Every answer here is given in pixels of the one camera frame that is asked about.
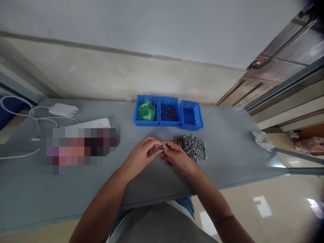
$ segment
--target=wrist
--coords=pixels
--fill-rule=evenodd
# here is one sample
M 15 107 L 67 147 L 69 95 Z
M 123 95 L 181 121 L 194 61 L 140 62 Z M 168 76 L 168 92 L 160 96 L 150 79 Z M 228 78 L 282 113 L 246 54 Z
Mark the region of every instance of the wrist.
M 195 162 L 193 162 L 191 159 L 189 159 L 189 161 L 188 161 L 188 168 L 184 172 L 184 175 L 187 178 L 194 177 L 196 175 L 196 173 L 197 173 L 198 170 L 199 170 L 199 165 L 196 164 Z

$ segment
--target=tiled floor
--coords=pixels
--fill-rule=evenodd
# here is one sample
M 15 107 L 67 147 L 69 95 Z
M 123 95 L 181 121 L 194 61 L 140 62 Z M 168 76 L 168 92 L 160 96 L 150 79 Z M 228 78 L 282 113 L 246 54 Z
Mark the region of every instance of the tiled floor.
M 292 150 L 292 141 L 283 134 L 270 135 L 276 147 Z M 313 166 L 281 155 L 288 167 Z M 288 175 L 221 190 L 234 215 L 257 243 L 305 242 L 323 216 L 321 196 L 324 177 Z M 197 225 L 221 242 L 197 196 L 192 197 Z M 3 243 L 68 242 L 77 220 L 0 236 Z
M 324 178 L 289 175 L 221 190 L 234 215 L 256 242 L 305 242 L 322 214 Z M 196 223 L 221 242 L 197 196 Z

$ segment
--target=white cable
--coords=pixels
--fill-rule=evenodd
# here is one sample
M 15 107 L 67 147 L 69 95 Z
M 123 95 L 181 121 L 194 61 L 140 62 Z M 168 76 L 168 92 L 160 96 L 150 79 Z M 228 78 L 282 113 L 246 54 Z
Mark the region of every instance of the white cable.
M 2 160 L 2 159 L 15 159 L 15 158 L 26 157 L 26 156 L 29 156 L 29 155 L 32 155 L 32 154 L 35 154 L 35 153 L 37 153 L 37 152 L 38 152 L 39 150 L 40 150 L 40 148 L 39 148 L 39 149 L 37 149 L 37 150 L 35 150 L 34 152 L 31 152 L 31 153 L 29 153 L 29 154 L 26 154 L 26 155 L 19 155 L 19 156 L 10 156 L 10 157 L 2 157 L 2 158 L 0 158 L 0 160 Z
M 28 104 L 28 105 L 30 106 L 30 111 L 29 111 L 28 115 L 15 113 L 15 112 L 12 112 L 12 111 L 8 110 L 8 109 L 4 106 L 4 104 L 3 104 L 3 100 L 6 99 L 6 98 L 16 98 L 16 99 L 19 99 L 19 100 L 25 102 L 26 104 Z M 51 121 L 51 122 L 53 122 L 53 123 L 55 124 L 55 128 L 57 128 L 57 127 L 58 127 L 57 122 L 54 121 L 54 120 L 51 120 L 51 118 L 67 118 L 67 119 L 73 119 L 73 120 L 77 121 L 78 123 L 80 123 L 79 120 L 77 120 L 77 119 L 75 119 L 75 118 L 73 118 L 73 117 L 52 116 L 52 117 L 36 118 L 36 117 L 35 117 L 35 113 L 34 113 L 34 109 L 36 109 L 36 108 L 47 108 L 47 109 L 50 109 L 50 107 L 47 107 L 47 106 L 36 106 L 36 107 L 33 107 L 32 104 L 29 103 L 27 100 L 25 100 L 25 99 L 23 99 L 23 98 L 20 98 L 20 97 L 17 97 L 17 96 L 4 96 L 4 97 L 2 97 L 2 98 L 0 99 L 0 106 L 1 106 L 5 111 L 7 111 L 7 112 L 9 112 L 9 113 L 12 113 L 12 114 L 15 114 L 15 115 L 21 115 L 21 116 L 28 116 L 28 117 L 34 119 L 35 122 L 36 122 L 36 124 L 37 124 L 38 129 L 40 129 L 40 126 L 39 126 L 38 120 L 48 120 L 48 121 Z M 3 157 L 3 158 L 0 158 L 0 160 L 2 160 L 2 159 L 14 159 L 14 158 L 26 157 L 26 156 L 29 156 L 29 155 L 35 154 L 35 153 L 38 152 L 38 151 L 40 151 L 40 148 L 37 149 L 37 150 L 35 150 L 34 152 L 31 152 L 31 153 L 26 154 L 26 155 Z

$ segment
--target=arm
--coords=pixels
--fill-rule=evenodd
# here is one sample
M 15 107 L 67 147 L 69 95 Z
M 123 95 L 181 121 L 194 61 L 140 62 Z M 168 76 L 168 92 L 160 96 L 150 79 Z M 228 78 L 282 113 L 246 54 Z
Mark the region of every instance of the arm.
M 204 170 L 193 162 L 182 148 L 170 141 L 163 142 L 162 160 L 170 161 L 184 174 L 204 209 L 212 220 L 223 243 L 247 242 L 253 239 L 233 215 L 230 206 L 216 186 L 208 178 Z
M 131 151 L 122 166 L 102 186 L 75 228 L 70 243 L 106 242 L 117 217 L 128 182 L 137 176 L 162 150 L 162 143 L 148 137 Z

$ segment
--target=blue jeans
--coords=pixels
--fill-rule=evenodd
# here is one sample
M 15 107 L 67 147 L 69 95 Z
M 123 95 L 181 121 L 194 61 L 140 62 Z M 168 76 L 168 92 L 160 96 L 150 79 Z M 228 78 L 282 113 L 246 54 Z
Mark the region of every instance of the blue jeans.
M 181 206 L 184 206 L 189 211 L 189 213 L 191 214 L 193 219 L 195 219 L 195 216 L 194 216 L 195 208 L 193 207 L 191 197 L 180 198 L 180 199 L 176 199 L 175 201 L 177 203 L 179 203 Z M 116 221 L 114 223 L 114 227 L 112 228 L 112 231 L 111 231 L 110 235 L 112 235 L 112 233 L 115 231 L 116 227 L 119 225 L 119 223 L 122 221 L 122 219 L 127 214 L 129 214 L 132 210 L 133 209 L 127 209 L 127 210 L 120 211 L 118 213 L 117 219 L 116 219 Z

